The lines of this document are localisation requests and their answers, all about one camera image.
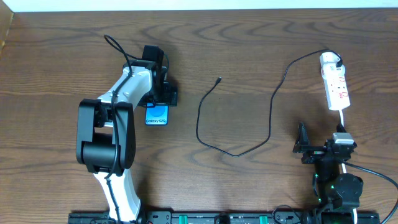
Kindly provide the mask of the blue screen Galaxy smartphone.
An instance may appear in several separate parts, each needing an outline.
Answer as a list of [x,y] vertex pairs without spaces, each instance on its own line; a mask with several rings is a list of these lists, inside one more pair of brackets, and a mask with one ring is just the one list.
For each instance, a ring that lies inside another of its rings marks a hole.
[[157,105],[152,108],[146,108],[145,124],[148,126],[165,126],[169,120],[169,107]]

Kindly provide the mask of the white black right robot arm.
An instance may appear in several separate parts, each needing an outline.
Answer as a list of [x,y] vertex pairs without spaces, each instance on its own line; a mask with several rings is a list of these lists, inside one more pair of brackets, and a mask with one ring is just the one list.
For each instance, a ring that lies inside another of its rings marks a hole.
[[302,223],[330,223],[333,220],[348,223],[344,215],[354,215],[353,210],[360,205],[363,180],[340,172],[340,164],[351,158],[356,147],[353,137],[341,124],[323,146],[311,145],[304,124],[299,124],[293,152],[302,154],[303,164],[315,166],[312,185],[320,199],[318,207],[303,213]]

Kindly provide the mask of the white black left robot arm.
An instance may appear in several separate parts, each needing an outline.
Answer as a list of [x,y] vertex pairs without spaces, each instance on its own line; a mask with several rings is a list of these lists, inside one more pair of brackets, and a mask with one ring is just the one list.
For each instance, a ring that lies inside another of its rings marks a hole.
[[141,58],[127,60],[119,80],[106,93],[79,104],[76,159],[99,181],[110,222],[147,221],[131,174],[136,155],[134,110],[177,105],[178,89],[166,80],[165,59],[158,46],[145,46]]

